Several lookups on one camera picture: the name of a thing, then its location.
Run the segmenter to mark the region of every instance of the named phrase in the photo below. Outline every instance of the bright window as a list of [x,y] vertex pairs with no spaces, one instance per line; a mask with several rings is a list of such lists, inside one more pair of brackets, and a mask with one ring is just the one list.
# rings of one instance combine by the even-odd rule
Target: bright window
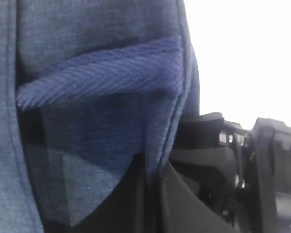
[[185,0],[201,81],[201,114],[251,129],[291,127],[291,0]]

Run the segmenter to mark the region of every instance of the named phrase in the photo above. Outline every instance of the black fabric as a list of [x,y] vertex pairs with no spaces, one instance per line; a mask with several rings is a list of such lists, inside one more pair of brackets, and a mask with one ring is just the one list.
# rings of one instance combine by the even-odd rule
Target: black fabric
[[235,233],[181,180],[168,163],[160,180],[160,204],[164,233]]
[[46,233],[144,233],[145,185],[144,156],[137,154],[118,186],[84,221],[73,228],[49,221]]

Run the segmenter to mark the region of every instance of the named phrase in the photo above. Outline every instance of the stitching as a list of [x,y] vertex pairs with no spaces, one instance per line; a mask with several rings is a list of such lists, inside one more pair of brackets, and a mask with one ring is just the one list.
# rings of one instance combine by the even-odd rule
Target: stitching
[[8,5],[7,5],[7,40],[6,40],[6,48],[5,48],[5,56],[6,56],[6,62],[5,62],[5,70],[6,70],[6,80],[5,80],[5,104],[6,104],[6,116],[7,116],[7,130],[8,130],[8,134],[9,134],[9,140],[11,142],[12,145],[12,149],[13,149],[13,154],[15,157],[15,161],[16,161],[16,166],[17,166],[17,171],[20,177],[20,183],[21,183],[21,187],[22,187],[22,191],[24,194],[24,200],[29,212],[29,218],[31,219],[32,225],[33,225],[33,231],[37,232],[36,229],[36,222],[33,218],[33,213],[29,207],[29,202],[28,199],[25,196],[25,187],[24,187],[24,177],[21,174],[21,165],[20,165],[20,161],[19,161],[19,156],[17,154],[16,151],[16,146],[13,140],[13,134],[12,134],[12,130],[11,130],[11,115],[9,113],[9,87],[10,87],[10,57],[9,57],[9,53],[10,53],[10,35],[11,35],[11,0],[8,0]]

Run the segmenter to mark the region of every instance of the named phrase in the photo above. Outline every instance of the black strap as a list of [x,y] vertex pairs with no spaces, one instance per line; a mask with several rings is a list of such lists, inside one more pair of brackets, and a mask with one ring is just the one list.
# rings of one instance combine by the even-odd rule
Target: black strap
[[164,233],[235,233],[232,226],[202,203],[168,163],[160,182]]

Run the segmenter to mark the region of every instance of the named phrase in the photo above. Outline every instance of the gray fabric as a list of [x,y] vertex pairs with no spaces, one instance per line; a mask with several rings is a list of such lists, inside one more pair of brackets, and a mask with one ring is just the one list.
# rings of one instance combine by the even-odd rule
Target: gray fabric
[[[179,24],[179,16],[185,14],[178,1],[17,3],[0,1],[0,232],[38,233],[42,232],[41,221],[18,132],[15,66],[18,82],[27,83],[50,65],[77,55],[188,32],[183,29],[185,23]],[[155,179],[168,158],[190,89],[193,72],[185,72],[180,96],[157,92],[91,97],[25,113],[28,132],[37,127],[33,116],[39,115],[39,124],[43,124],[44,140],[35,144],[29,140],[24,149],[37,203],[46,219],[68,225],[83,220],[114,189],[135,153],[146,152],[148,180]],[[80,125],[88,127],[80,131]],[[108,138],[99,138],[99,131],[110,138],[120,138],[124,131],[131,134],[125,134],[127,138],[121,139],[125,143],[112,149]],[[97,147],[104,147],[106,153],[91,154]]]
[[0,233],[41,233],[15,106],[16,0],[0,1]]

